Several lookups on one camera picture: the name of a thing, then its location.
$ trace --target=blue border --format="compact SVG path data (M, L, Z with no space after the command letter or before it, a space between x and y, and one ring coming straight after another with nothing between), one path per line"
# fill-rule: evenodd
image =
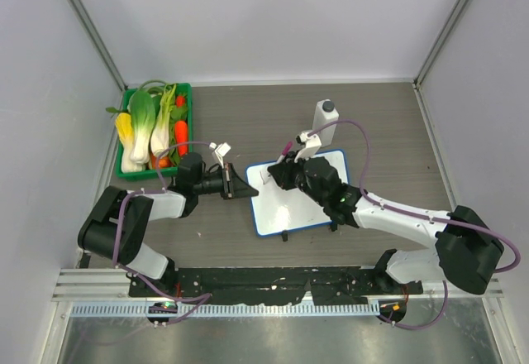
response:
M341 154L344 155L344 163L346 163L347 183L350 184L349 164L347 163L346 153L342 149L332 149L332 150L329 150L329 151L320 151L318 153L318 155L323 155L325 153L330 153L332 151L341 151ZM261 165L261 164L273 164L273 163L275 163L275 161L261 161L260 163L252 163L252 164L248 165L246 167L246 169L245 169L246 183L248 183L248 169L250 167L254 167L256 165ZM259 238L267 238L267 237L270 237L270 236L277 236L277 235L279 235L279 234L281 234L283 232L283 231L281 231L281 232L277 232L277 233L271 233L271 234L267 234L266 236L260 235L257 232L257 222L255 221L254 202L251 199L250 199L250 204L251 204L251 217L252 217L252 221L254 222L255 234L257 235L257 237L259 237ZM331 224L331 221L324 222L324 223L318 223L318 224L312 225L312 226L296 227L295 229L287 230L287 232L288 233L297 232L297 231L300 231L300 230L307 230L307 229L317 228L318 226L325 226L325 225L330 225L330 224Z

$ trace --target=metal floor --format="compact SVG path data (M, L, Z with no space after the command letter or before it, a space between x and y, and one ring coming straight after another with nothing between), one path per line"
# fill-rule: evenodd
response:
M425 323L440 307L441 299L414 299L406 323ZM145 322L72 318L59 363L501 362L481 299L450 299L444 318L422 331L392 328L365 317L212 318L146 328L107 347L80 339L85 333L92 341L118 341Z
M341 118L353 118L368 131L373 154L366 188L401 203L450 209L410 83L304 84L193 88L193 138L227 141L239 175L253 163L277 159L287 141L312 126L316 102L332 99ZM331 148L344 150L354 184L365 161L365 144L352 126L338 126ZM204 160L210 165L212 158ZM158 180L130 183L126 189L158 189ZM202 196L184 219L149 224L145 242L181 267L373 265L387 249L420 246L384 232L326 227L281 237L257 237L249 199L223 201ZM94 257L90 267L110 267Z

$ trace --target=gray table surface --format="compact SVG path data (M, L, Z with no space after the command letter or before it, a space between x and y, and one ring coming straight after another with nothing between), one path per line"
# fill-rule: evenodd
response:
M285 143L312 126L316 102L332 99L341 118L368 131L372 144L366 188L386 198L429 209L450 206L417 100L408 83L303 84L193 88L193 138L227 141L233 162L245 168L274 160ZM365 161L365 144L350 126L336 129L333 145L345 151L354 184ZM197 147L212 164L210 155ZM111 184L157 189L158 180ZM149 224L145 242L177 266L341 266L373 265L387 249L418 249L416 243L375 230L315 227L281 237L257 237L250 200L203 196L188 218ZM91 267L110 261L93 257Z

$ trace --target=yellow vegetable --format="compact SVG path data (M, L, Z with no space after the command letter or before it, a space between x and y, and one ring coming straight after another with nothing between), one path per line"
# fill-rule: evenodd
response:
M119 113L116 117L116 129L119 140L123 145L122 172L143 171L142 164L137 164L131 160L131 153L134 149L134 130L132 129L131 115L129 113Z

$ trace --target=bok choy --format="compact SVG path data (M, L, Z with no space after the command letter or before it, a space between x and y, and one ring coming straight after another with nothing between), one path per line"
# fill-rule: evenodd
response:
M115 124L117 135L123 145L122 172L143 171L143 165L136 164L131 160L132 148L134 146L134 130L132 130L131 115L128 113L120 113L116 117Z
M137 164L145 164L149 161L150 134L156 123L155 105L149 93L138 90L131 97L129 109L134 130L131 160Z
M155 156L159 156L162 151L165 151L169 147L169 116L175 91L176 84L165 86L162 99L160 100L160 111L156 118L155 129L150 137L150 150Z

